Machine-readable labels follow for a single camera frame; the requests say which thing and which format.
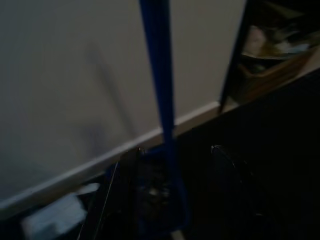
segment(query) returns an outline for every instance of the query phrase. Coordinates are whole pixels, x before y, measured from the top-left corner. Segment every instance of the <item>white baseboard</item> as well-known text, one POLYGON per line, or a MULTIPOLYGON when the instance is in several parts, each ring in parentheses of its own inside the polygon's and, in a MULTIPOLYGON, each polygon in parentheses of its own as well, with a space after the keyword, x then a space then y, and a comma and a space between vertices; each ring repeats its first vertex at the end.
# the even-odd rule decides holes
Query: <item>white baseboard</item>
MULTIPOLYGON (((189 131, 213 118, 218 114, 219 103, 211 102, 175 120, 175 136, 189 131)), ((150 148, 162 143, 162 130, 156 128, 135 140, 126 142, 115 149, 91 161, 69 170, 55 178, 30 187, 15 196, 0 202, 0 219, 6 219, 36 204, 50 202, 79 186, 92 176, 101 173, 110 164, 119 160, 120 156, 128 150, 141 146, 150 148)))

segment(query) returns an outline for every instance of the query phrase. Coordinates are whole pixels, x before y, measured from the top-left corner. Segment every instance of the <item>baseboard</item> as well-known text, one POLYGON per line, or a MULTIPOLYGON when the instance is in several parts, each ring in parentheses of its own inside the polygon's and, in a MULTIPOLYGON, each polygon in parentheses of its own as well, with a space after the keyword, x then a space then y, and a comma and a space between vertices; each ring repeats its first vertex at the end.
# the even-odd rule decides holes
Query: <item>baseboard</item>
MULTIPOLYGON (((214 101, 182 117, 178 117, 175 120, 175 136, 215 118, 218 115, 218 108, 219 103, 214 101)), ((0 202, 0 219, 7 219, 36 204, 50 202, 57 196, 62 196, 74 190, 75 187, 81 185, 87 179, 101 173, 103 169, 118 161, 123 153, 134 147, 150 148, 162 142, 162 130, 156 128, 49 181, 28 188, 0 202)))

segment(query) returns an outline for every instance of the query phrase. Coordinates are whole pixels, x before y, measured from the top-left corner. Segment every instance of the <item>white wall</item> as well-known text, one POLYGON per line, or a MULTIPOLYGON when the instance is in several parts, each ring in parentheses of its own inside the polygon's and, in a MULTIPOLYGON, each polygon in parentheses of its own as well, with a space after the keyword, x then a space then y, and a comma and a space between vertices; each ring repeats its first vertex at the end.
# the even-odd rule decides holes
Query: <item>white wall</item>
MULTIPOLYGON (((244 2, 171 1, 178 117, 219 99, 244 2)), ((137 0, 10 0, 0 31, 0 199, 159 125, 137 0)))

